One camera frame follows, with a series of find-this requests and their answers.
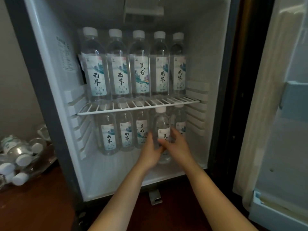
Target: mini fridge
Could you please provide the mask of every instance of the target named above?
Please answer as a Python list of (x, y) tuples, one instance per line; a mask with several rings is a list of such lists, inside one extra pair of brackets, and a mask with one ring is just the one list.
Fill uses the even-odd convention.
[[(198, 164), (229, 196), (275, 0), (5, 0), (76, 214), (106, 202), (140, 150), (105, 156), (78, 61), (83, 27), (94, 27), (106, 48), (108, 30), (183, 32), (187, 52), (186, 138)], [(173, 106), (149, 102), (145, 108)], [(142, 190), (183, 176), (171, 161), (145, 177)]]

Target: bottle label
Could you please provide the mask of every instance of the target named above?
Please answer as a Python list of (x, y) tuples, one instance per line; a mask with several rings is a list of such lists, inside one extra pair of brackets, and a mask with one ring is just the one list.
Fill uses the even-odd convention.
[(186, 58), (184, 56), (173, 59), (173, 89), (185, 89)]
[(117, 95), (125, 95), (129, 93), (128, 75), (126, 57), (111, 56), (111, 64), (113, 71), (113, 81), (115, 83), (115, 92)]
[(186, 135), (186, 122), (177, 122), (176, 129), (181, 133), (181, 135)]
[(82, 56), (87, 64), (92, 96), (107, 95), (102, 58), (84, 53)]
[(168, 57), (156, 57), (156, 92), (168, 91)]
[(136, 92), (147, 93), (150, 91), (148, 57), (135, 56), (134, 63), (135, 63)]
[(170, 127), (166, 129), (158, 129), (158, 138), (169, 141)]
[(14, 138), (13, 136), (9, 136), (2, 140), (2, 148), (3, 153), (7, 154), (8, 151), (10, 151), (11, 148), (16, 147), (17, 144), (21, 143), (21, 140)]
[(116, 148), (116, 136), (114, 131), (114, 125), (101, 125), (103, 142), (106, 151), (110, 151)]
[(148, 136), (148, 121), (147, 120), (137, 120), (137, 141), (138, 144), (144, 144), (147, 141)]
[(131, 122), (121, 122), (121, 139), (123, 147), (128, 147), (133, 144), (132, 124)]

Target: forearm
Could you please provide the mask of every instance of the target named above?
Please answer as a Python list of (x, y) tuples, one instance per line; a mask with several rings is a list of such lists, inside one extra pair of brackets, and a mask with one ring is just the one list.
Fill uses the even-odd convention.
[(145, 175), (146, 171), (139, 164), (136, 164), (125, 177), (89, 231), (126, 230)]
[(257, 230), (196, 162), (190, 163), (185, 172), (213, 231)]

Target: gray wall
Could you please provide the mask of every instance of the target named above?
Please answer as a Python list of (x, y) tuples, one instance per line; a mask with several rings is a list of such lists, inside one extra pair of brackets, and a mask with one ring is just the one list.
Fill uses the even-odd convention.
[(0, 138), (28, 140), (44, 122), (4, 0), (0, 0)]

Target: hand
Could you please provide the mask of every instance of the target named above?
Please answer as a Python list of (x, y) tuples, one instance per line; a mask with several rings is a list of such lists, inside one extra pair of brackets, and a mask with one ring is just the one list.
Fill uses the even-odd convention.
[(182, 169), (185, 170), (190, 163), (195, 163), (195, 160), (190, 153), (184, 136), (182, 136), (180, 132), (174, 127), (171, 127), (171, 136), (175, 138), (174, 143), (170, 143), (164, 139), (158, 139), (158, 142), (168, 149), (173, 159), (180, 165)]
[(153, 135), (151, 132), (148, 133), (147, 141), (144, 143), (137, 165), (140, 165), (145, 171), (150, 170), (157, 165), (160, 155), (166, 149), (163, 146), (160, 146), (158, 149), (154, 149)]

